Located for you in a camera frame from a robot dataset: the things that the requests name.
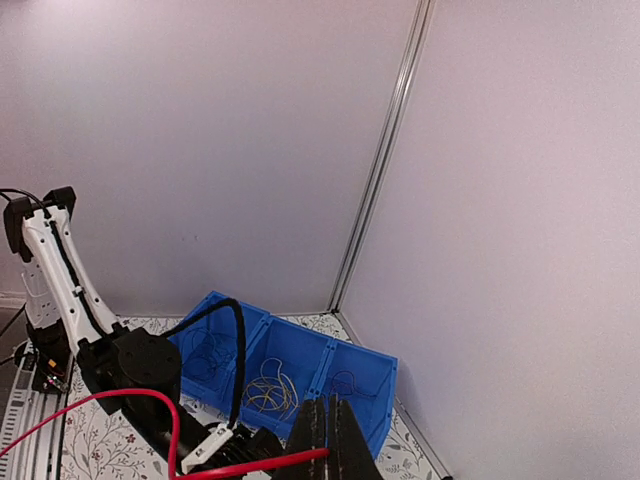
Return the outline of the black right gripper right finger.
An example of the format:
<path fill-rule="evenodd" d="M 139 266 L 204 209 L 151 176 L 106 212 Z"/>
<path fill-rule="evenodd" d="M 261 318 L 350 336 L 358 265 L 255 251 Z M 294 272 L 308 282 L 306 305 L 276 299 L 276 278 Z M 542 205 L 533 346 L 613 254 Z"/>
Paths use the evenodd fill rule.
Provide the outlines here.
<path fill-rule="evenodd" d="M 330 480 L 382 480 L 354 411 L 348 400 L 330 398 L 327 478 Z"/>

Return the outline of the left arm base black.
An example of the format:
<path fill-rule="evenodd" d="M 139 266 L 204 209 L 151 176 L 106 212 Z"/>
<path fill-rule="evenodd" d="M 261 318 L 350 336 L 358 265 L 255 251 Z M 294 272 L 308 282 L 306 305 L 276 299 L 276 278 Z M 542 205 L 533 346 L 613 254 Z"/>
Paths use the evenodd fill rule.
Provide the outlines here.
<path fill-rule="evenodd" d="M 66 338 L 60 333 L 28 332 L 28 340 L 16 351 L 13 363 L 33 373 L 30 386 L 45 394 L 68 391 L 71 353 Z"/>

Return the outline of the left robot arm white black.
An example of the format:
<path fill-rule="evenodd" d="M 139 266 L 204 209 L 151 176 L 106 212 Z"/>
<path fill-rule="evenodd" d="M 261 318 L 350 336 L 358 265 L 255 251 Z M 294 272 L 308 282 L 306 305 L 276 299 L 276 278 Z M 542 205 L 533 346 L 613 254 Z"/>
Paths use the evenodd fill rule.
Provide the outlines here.
<path fill-rule="evenodd" d="M 4 188 L 1 195 L 7 202 L 3 224 L 9 248 L 26 269 L 25 309 L 34 346 L 52 361 L 73 357 L 103 410 L 121 414 L 167 461 L 171 476 L 282 455 L 274 433 L 252 432 L 238 421 L 247 340 L 238 301 L 224 298 L 206 310 L 232 312 L 236 373 L 229 420 L 204 425 L 180 403 L 183 360 L 172 340 L 193 320 L 153 334 L 117 319 L 89 280 L 72 240 L 72 188 L 54 189 L 43 198 L 17 188 Z"/>

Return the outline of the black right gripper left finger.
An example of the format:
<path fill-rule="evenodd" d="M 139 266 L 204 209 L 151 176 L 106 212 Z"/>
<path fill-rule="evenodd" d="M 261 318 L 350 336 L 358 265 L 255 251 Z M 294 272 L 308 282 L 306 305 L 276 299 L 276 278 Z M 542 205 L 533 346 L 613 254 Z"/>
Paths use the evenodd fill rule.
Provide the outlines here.
<path fill-rule="evenodd" d="M 290 432 L 285 455 L 324 448 L 326 446 L 326 409 L 320 399 L 305 400 Z M 313 459 L 296 465 L 278 468 L 273 479 L 321 480 L 325 475 L 326 459 Z"/>

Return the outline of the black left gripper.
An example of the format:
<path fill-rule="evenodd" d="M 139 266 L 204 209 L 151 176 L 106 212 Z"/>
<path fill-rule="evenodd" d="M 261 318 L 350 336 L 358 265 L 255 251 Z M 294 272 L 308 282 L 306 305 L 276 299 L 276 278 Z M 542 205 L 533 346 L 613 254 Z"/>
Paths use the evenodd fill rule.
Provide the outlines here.
<path fill-rule="evenodd" d="M 167 401 L 161 400 L 156 394 L 155 390 L 151 390 L 147 395 L 125 396 L 124 417 L 154 453 L 173 462 L 174 472 L 184 475 L 181 471 L 182 459 L 218 425 L 227 425 L 227 422 L 218 420 L 206 423 L 199 420 L 183 405 L 183 395 L 180 393 L 168 395 Z M 264 460 L 284 453 L 280 440 L 268 429 L 253 431 L 239 423 L 231 428 L 233 437 L 205 464 L 190 473 Z"/>

